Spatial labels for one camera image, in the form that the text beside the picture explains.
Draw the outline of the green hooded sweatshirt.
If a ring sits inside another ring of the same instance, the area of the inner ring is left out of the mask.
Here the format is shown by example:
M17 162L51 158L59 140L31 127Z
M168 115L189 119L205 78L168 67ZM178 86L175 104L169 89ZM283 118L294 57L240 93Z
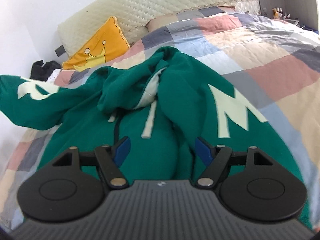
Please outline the green hooded sweatshirt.
M297 178L290 150L267 119L229 81L176 48L158 49L127 70L101 67L76 88L1 76L1 111L16 125L56 127L44 166L71 146L91 151L129 137L120 166L135 180L196 180L205 169L195 140L235 151L257 146Z

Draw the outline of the black and white clothes pile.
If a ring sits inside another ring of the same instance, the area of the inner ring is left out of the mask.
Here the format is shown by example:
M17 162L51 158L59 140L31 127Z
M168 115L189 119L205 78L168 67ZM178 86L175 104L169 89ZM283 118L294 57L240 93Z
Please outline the black and white clothes pile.
M43 60L36 61L32 64L30 79L54 83L61 70L61 65L56 61L46 63Z

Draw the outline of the pastel patchwork duvet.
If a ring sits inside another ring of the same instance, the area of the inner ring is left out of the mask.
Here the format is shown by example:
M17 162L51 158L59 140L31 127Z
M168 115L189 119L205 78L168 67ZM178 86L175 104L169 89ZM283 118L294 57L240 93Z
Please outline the pastel patchwork duvet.
M308 189L301 220L319 228L319 36L280 20L239 12L177 21L137 41L125 54L83 71L62 70L51 85L76 88L101 67L127 70L172 47L229 81L267 119L290 150ZM1 176L1 226L24 220L18 187L42 168L56 127L27 128Z

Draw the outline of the yellow crown pillow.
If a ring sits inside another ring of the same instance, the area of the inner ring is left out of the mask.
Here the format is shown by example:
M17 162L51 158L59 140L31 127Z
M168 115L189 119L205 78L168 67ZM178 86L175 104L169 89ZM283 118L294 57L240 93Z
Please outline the yellow crown pillow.
M130 45L118 25L117 18L111 16L102 27L67 61L64 70L83 71L107 63L125 54Z

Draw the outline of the cream quilted headboard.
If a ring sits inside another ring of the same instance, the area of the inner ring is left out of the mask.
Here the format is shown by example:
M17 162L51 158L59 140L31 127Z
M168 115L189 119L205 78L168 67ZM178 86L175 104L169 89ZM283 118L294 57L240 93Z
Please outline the cream quilted headboard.
M259 15L259 0L96 0L57 26L57 33L68 56L76 53L111 16L118 20L129 44L147 33L146 25L159 16L233 5L239 12Z

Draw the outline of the bottles on nightstand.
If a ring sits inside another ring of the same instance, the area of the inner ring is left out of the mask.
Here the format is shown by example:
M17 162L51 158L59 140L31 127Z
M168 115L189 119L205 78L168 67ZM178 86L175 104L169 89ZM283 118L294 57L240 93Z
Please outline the bottles on nightstand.
M283 9L280 7L273 8L272 12L273 12L274 19L285 20L285 19L289 19L291 17L290 14L283 13Z

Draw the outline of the grey wall socket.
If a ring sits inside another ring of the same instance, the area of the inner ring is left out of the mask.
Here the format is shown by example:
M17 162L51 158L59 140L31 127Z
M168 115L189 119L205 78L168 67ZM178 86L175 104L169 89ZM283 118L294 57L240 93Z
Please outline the grey wall socket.
M61 45L61 46L59 46L58 48L55 49L55 53L56 53L57 57L60 57L65 52L66 52L66 50L65 50L63 45Z

